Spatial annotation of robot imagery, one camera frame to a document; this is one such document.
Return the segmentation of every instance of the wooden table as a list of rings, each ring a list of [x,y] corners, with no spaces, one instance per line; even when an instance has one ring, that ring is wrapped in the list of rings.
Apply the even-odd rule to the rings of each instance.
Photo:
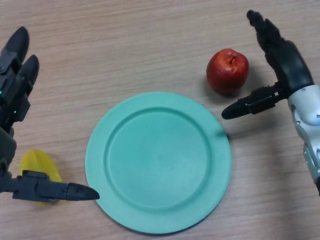
[[[230,135],[228,190],[200,224],[168,236],[138,234],[113,222],[94,201],[43,207],[0,197],[1,240],[316,240],[320,200],[303,158],[287,102],[258,115],[223,120],[235,99],[205,82],[211,56],[233,48],[250,61],[240,96],[276,78],[246,19],[260,11],[292,40],[314,80],[320,77],[318,0],[0,0],[0,43],[20,26],[40,72],[31,108],[17,123],[14,162],[30,148],[48,152],[66,182],[86,184],[90,134],[113,106],[132,95],[172,91],[206,106]],[[10,167],[13,175],[18,168]]]

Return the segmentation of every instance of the teal plate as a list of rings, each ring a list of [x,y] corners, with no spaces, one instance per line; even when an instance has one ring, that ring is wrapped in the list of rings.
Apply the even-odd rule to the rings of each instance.
[[[131,97],[97,124],[85,174],[102,210],[148,234],[189,228],[218,205],[232,155],[217,119],[192,99],[170,92]]]

